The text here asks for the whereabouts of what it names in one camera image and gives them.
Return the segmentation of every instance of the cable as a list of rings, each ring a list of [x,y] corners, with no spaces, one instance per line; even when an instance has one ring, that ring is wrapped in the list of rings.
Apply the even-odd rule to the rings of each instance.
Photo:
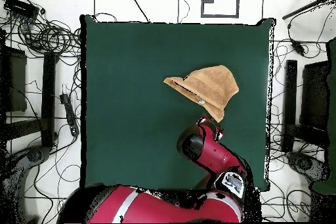
[[[273,183],[280,191],[281,191],[281,193],[283,194],[283,204],[285,204],[285,193],[282,191],[282,189],[281,188],[279,188],[279,186],[277,185],[277,184],[275,184],[275,182],[273,182],[271,179],[269,179],[269,181],[271,182],[271,183]],[[268,219],[268,218],[274,218],[274,219],[283,219],[284,221],[286,221],[287,222],[287,220],[285,220],[284,219],[284,215],[285,215],[285,207],[283,207],[283,214],[282,215],[280,215],[279,214],[279,217],[275,217],[275,216],[266,216],[266,217],[263,217],[263,219]]]
[[[15,88],[15,87],[13,87],[13,86],[10,87],[10,88],[13,88],[14,90],[16,90],[18,93],[20,93],[21,95],[23,95],[23,96],[26,98],[26,100],[28,101],[28,103],[29,103],[29,105],[30,105],[31,110],[33,111],[33,114],[34,114],[36,120],[39,122],[39,128],[40,128],[40,130],[42,131],[41,121],[40,121],[39,118],[37,117],[37,113],[35,112],[35,110],[34,110],[34,108],[33,108],[33,106],[32,106],[32,103],[30,102],[29,98],[27,98],[27,96],[26,96],[25,94],[23,94],[23,92],[21,92],[19,89]]]
[[[177,0],[177,24],[180,21],[180,0]]]
[[[12,20],[10,19],[10,30],[9,30],[9,34],[6,36],[6,39],[8,39],[11,35],[12,35],[12,33],[13,33],[13,30],[14,30],[14,27],[15,27],[15,25],[16,25],[16,22],[17,22],[17,20],[15,19],[14,20],[14,23],[12,22]]]
[[[317,53],[315,56],[305,56],[305,54],[304,54],[304,49],[303,49],[301,43],[299,43],[298,41],[295,41],[295,40],[291,37],[291,34],[290,34],[290,31],[289,31],[289,30],[291,29],[291,23],[292,23],[292,21],[293,21],[296,17],[298,17],[298,16],[300,16],[300,15],[302,15],[302,14],[304,14],[304,13],[313,11],[314,9],[316,9],[316,8],[320,8],[320,7],[323,6],[323,5],[331,4],[331,3],[334,3],[334,2],[336,2],[336,0],[332,0],[332,1],[329,1],[329,2],[321,3],[321,4],[315,6],[315,7],[311,8],[311,9],[308,9],[308,10],[306,10],[306,11],[300,12],[299,14],[295,15],[295,16],[290,20],[290,22],[289,22],[289,24],[288,24],[288,26],[287,26],[288,37],[290,38],[290,40],[291,40],[291,42],[292,42],[292,47],[293,47],[293,48],[294,48],[294,49],[295,49],[301,56],[303,56],[303,57],[305,57],[305,58],[315,58],[315,57],[317,57],[317,56],[321,53],[322,49],[321,49],[320,45],[318,44],[318,41],[320,40],[321,35],[322,35],[323,31],[324,31],[324,27],[325,27],[325,25],[326,25],[327,19],[329,18],[329,16],[330,16],[330,14],[332,13],[333,9],[336,7],[336,4],[335,4],[334,7],[330,10],[330,13],[328,14],[327,18],[325,19],[325,22],[324,22],[323,28],[322,28],[322,30],[321,30],[321,33],[320,33],[320,35],[319,35],[319,37],[318,37],[318,39],[317,39],[317,41],[316,41],[316,47],[318,48],[318,53]]]
[[[38,138],[35,138],[34,140],[30,141],[30,143],[27,145],[27,148],[29,148],[30,144],[32,144],[34,141],[38,140],[39,138],[41,138],[41,136],[38,136]]]
[[[265,218],[265,217],[263,217],[262,220],[266,220],[266,221],[268,221],[268,222],[274,222],[274,221],[269,220],[269,219],[267,219],[267,218]]]
[[[65,200],[64,198],[60,198],[60,180],[61,180],[61,179],[65,180],[65,179],[63,178],[63,174],[65,173],[65,171],[66,171],[68,168],[70,168],[70,167],[72,167],[72,166],[75,166],[75,167],[81,169],[80,166],[78,166],[78,165],[76,165],[76,164],[71,164],[71,165],[65,167],[61,174],[58,174],[58,175],[60,176],[60,179],[58,180],[58,185],[57,185],[57,196],[58,196],[58,198],[57,198],[57,200],[58,200],[57,213],[56,213],[56,215],[55,215],[52,219],[50,219],[46,224],[50,223],[50,222],[51,222],[56,216],[58,216],[59,213],[60,213],[60,209],[61,209],[61,207],[63,206],[63,203],[64,203],[63,200]],[[78,180],[80,180],[80,177],[79,177],[78,179],[76,179],[76,180],[73,180],[73,181],[69,181],[69,180],[65,180],[65,181],[67,181],[67,182],[69,182],[69,183],[73,183],[73,182],[78,181]]]
[[[140,6],[139,6],[137,0],[133,0],[133,1],[134,1],[134,2],[136,3],[136,5],[138,6],[138,8],[140,9],[141,13],[144,15],[145,19],[147,20],[147,22],[150,23],[149,19],[147,18],[147,16],[145,15],[145,13],[144,13],[144,12],[142,11],[142,9],[140,8]]]
[[[63,146],[62,148],[59,148],[58,150],[56,150],[56,151],[50,153],[50,155],[53,155],[55,152],[59,152],[60,150],[63,150],[64,148],[66,148],[65,152],[64,152],[63,155],[57,160],[56,163],[59,163],[59,161],[63,158],[63,156],[65,155],[65,153],[68,151],[69,147],[70,147],[71,145],[73,145],[76,141],[77,141],[77,137],[74,137],[71,143],[69,143],[68,145]],[[39,180],[41,180],[46,174],[48,174],[48,172],[50,172],[54,167],[55,167],[55,165],[53,165],[47,172],[45,172],[45,173],[44,173],[44,174],[43,174],[43,175],[36,181],[36,183],[37,183]],[[29,191],[32,187],[33,187],[33,185],[31,185],[30,187],[28,187],[28,188],[24,191],[24,193],[27,193],[27,191]]]
[[[303,84],[296,86],[294,89],[296,89],[296,88],[298,88],[298,87],[301,87],[301,86],[303,86]],[[275,99],[276,97],[279,97],[279,96],[282,95],[283,93],[285,93],[285,91],[281,92],[280,94],[275,95],[274,97],[272,97],[272,99]]]
[[[320,146],[318,146],[318,148],[316,149],[316,153],[315,154],[313,154],[312,156],[315,156],[315,155],[317,155],[318,154],[318,152],[319,152],[319,149],[320,148]]]
[[[94,15],[95,18],[97,18],[98,15],[101,15],[101,14],[105,14],[105,15],[108,15],[108,16],[112,16],[114,18],[114,22],[117,22],[117,18],[110,14],[110,13],[106,13],[106,12],[100,12],[100,13],[97,13],[96,15]]]
[[[300,150],[298,150],[298,152],[302,152],[302,150],[304,150],[307,146],[309,146],[309,143],[305,143]]]
[[[291,194],[294,193],[294,192],[305,193],[305,194],[308,195],[309,197],[310,197],[310,194],[307,193],[306,191],[302,190],[302,189],[294,189],[294,190],[290,191],[290,192],[287,194],[287,196],[286,196],[286,206],[287,206],[287,211],[288,211],[288,214],[289,214],[290,218],[293,220],[293,222],[296,222],[296,221],[294,220],[293,216],[291,215],[291,212],[290,212],[289,210],[292,210],[293,212],[298,212],[298,211],[300,210],[300,211],[302,211],[304,214],[306,214],[306,215],[309,216],[309,217],[310,217],[310,214],[308,214],[308,213],[306,213],[306,212],[304,211],[304,208],[303,208],[303,207],[305,207],[305,208],[308,209],[308,206],[307,206],[304,202],[301,202],[301,203],[300,203],[301,209],[299,209],[299,208],[295,205],[297,211],[294,211],[293,208],[289,205],[289,195],[291,195]]]
[[[36,89],[38,89],[38,90],[40,91],[40,93],[31,92],[31,91],[26,91],[26,93],[35,93],[35,94],[42,95],[42,92],[43,92],[43,91],[37,86],[37,81],[36,81],[36,80],[33,80],[32,82],[30,82],[30,83],[28,83],[28,84],[26,84],[26,85],[31,85],[32,83],[35,83]],[[60,98],[57,97],[56,95],[52,95],[52,94],[49,94],[49,95],[51,95],[52,97],[56,97],[57,99],[60,100]]]
[[[27,198],[27,199],[52,199],[52,200],[66,200],[67,198],[65,197],[38,197],[38,196],[24,196],[24,198]]]
[[[285,167],[285,162],[283,163],[283,166],[277,170],[268,170],[268,172],[277,172],[277,171],[280,171],[282,168]]]
[[[26,26],[23,23],[19,23],[18,25],[18,36],[22,44],[27,47],[28,51],[35,58],[40,57],[34,55],[33,52],[43,54],[47,51],[58,52],[61,57],[71,57],[64,55],[65,53],[76,57],[77,54],[75,49],[80,49],[78,46],[80,45],[80,29],[76,29],[76,31],[72,33],[70,27],[65,23],[57,20],[48,21],[44,8],[38,4],[32,3],[30,0],[25,1],[40,9],[36,21],[30,24],[30,26]]]
[[[273,78],[275,78],[276,81],[277,81],[280,85],[282,85],[282,86],[284,86],[283,83],[280,83],[280,82],[278,81],[278,79],[277,79],[276,76],[277,76],[277,74],[279,73],[280,68],[282,67],[282,63],[283,63],[284,60],[286,59],[286,56],[287,56],[289,53],[291,53],[291,52],[294,51],[294,49],[293,49],[292,51],[288,52],[288,48],[287,48],[287,46],[285,46],[285,45],[281,45],[281,46],[279,46],[281,42],[286,41],[286,40],[288,40],[288,39],[283,39],[283,40],[281,40],[280,42],[278,42],[278,45],[276,46],[276,48],[275,48],[274,51],[273,51],[273,55],[276,56],[276,57],[278,57],[278,60],[279,60],[278,67],[276,68],[276,73],[273,75]],[[279,54],[278,54],[278,49],[279,49],[280,47],[285,47],[285,48],[286,48],[286,53],[285,53],[285,54],[282,54],[282,55],[279,55]]]
[[[39,165],[37,166],[37,174],[36,174],[36,176],[35,176],[34,184],[33,184],[33,185],[34,185],[34,187],[35,187],[35,190],[36,190],[40,195],[42,195],[42,196],[48,198],[48,199],[51,201],[51,207],[50,207],[50,209],[48,210],[48,212],[45,214],[45,216],[44,216],[44,218],[43,218],[43,220],[42,220],[42,223],[41,223],[41,224],[43,224],[43,223],[45,222],[46,217],[49,215],[51,209],[52,209],[53,206],[54,206],[54,201],[53,201],[49,196],[47,196],[47,195],[45,195],[44,193],[42,193],[41,191],[39,191],[39,189],[37,188],[37,186],[36,186],[36,179],[37,179],[38,176],[39,176]]]
[[[181,19],[180,23],[182,23],[183,19],[187,18],[189,11],[190,11],[190,5],[188,4],[188,2],[186,0],[183,0],[183,1],[188,5],[188,12],[186,13],[186,16]]]

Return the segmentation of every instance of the folded cloth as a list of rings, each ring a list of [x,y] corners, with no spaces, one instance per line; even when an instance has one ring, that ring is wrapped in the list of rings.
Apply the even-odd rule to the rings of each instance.
[[[228,101],[239,91],[231,71],[223,65],[195,70],[185,78],[165,78],[163,82],[202,105],[217,123],[224,118]]]

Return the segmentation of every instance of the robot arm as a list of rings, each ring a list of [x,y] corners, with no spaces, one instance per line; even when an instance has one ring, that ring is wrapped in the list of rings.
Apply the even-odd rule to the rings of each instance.
[[[89,192],[92,189],[75,191],[63,205],[58,222],[241,222],[247,172],[242,161],[219,143],[222,136],[221,129],[209,118],[202,117],[178,138],[177,150],[181,155],[209,173],[207,189],[185,192],[186,198],[190,199],[188,207],[167,199],[167,194],[163,196],[159,190],[103,185],[97,195]],[[81,212],[77,218],[69,217],[76,210],[86,212]]]

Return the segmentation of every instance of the green mat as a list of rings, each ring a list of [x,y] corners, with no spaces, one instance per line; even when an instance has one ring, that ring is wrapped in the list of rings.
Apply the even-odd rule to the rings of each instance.
[[[256,26],[99,23],[81,16],[87,74],[81,183],[195,187],[205,172],[182,158],[176,143],[187,127],[208,114],[163,80],[223,64],[240,91],[225,108],[221,143],[245,158],[255,186],[268,190],[264,161],[274,25],[273,19]]]

